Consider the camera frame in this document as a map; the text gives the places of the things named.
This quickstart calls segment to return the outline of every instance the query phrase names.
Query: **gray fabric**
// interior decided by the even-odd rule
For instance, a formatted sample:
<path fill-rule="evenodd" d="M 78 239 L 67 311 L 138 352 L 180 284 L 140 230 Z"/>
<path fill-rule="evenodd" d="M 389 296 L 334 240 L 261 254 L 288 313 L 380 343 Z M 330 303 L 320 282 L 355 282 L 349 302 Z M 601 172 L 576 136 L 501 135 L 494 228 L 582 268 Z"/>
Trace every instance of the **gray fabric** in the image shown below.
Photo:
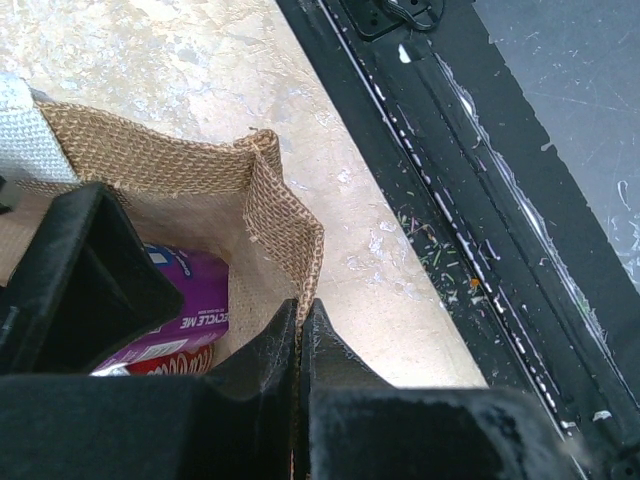
<path fill-rule="evenodd" d="M 11 180 L 78 183 L 29 85 L 0 73 L 0 175 Z"/>

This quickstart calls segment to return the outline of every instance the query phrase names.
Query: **purple snack packet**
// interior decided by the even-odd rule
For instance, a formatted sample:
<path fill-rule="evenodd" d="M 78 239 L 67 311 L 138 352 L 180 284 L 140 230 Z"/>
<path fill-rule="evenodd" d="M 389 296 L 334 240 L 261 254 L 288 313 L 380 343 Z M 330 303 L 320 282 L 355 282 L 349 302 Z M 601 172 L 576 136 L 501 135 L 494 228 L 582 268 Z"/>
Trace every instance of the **purple snack packet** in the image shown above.
<path fill-rule="evenodd" d="M 229 267 L 206 252 L 145 245 L 184 295 L 180 315 L 127 345 L 95 371 L 209 345 L 229 330 Z"/>

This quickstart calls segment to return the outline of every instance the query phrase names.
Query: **beige floor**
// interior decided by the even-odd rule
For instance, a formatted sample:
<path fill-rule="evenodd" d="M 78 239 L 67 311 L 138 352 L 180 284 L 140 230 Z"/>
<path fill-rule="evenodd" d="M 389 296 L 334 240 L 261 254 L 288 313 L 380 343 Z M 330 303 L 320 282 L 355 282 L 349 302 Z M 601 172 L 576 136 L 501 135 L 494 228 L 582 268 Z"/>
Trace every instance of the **beige floor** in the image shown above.
<path fill-rule="evenodd" d="M 5 0 L 0 69 L 171 135 L 281 136 L 289 185 L 326 227 L 318 295 L 399 386 L 484 381 L 273 0 Z"/>

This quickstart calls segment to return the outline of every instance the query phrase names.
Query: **black rubber piece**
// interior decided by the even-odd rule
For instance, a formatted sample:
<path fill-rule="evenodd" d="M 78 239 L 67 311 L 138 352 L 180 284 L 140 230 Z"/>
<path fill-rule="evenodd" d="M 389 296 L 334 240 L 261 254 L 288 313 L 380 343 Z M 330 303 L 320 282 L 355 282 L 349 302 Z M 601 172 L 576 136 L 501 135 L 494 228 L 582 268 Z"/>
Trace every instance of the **black rubber piece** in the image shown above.
<path fill-rule="evenodd" d="M 0 377 L 0 476 L 288 479 L 295 315 L 206 376 Z"/>
<path fill-rule="evenodd" d="M 53 200 L 0 296 L 0 374 L 89 373 L 182 303 L 107 187 L 81 187 Z"/>
<path fill-rule="evenodd" d="M 571 459 L 531 399 L 502 390 L 317 390 L 317 480 L 555 480 Z"/>
<path fill-rule="evenodd" d="M 376 38 L 397 28 L 406 19 L 394 15 L 385 7 L 387 0 L 343 0 L 353 25 L 361 38 L 375 40 Z M 417 16 L 427 10 L 428 2 L 425 0 L 397 0 L 397 6 L 409 15 Z"/>
<path fill-rule="evenodd" d="M 391 389 L 335 332 L 322 303 L 316 300 L 302 333 L 300 366 L 300 421 L 295 455 L 296 480 L 311 472 L 309 459 L 309 404 L 312 392 L 322 389 Z"/>

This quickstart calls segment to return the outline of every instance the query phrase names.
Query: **black bracket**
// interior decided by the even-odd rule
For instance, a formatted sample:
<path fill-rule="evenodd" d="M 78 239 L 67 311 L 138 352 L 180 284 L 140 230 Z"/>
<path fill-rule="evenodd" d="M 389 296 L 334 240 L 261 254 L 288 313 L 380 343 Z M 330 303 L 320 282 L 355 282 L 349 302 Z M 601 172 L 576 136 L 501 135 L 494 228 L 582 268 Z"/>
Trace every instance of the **black bracket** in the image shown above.
<path fill-rule="evenodd" d="M 386 0 L 341 0 L 353 26 L 363 39 L 375 40 L 405 22 L 386 11 L 382 5 L 384 1 Z M 425 0 L 398 0 L 397 4 L 414 17 L 429 7 L 429 2 Z"/>
<path fill-rule="evenodd" d="M 0 296 L 0 374 L 89 373 L 182 302 L 104 185 L 60 195 Z"/>

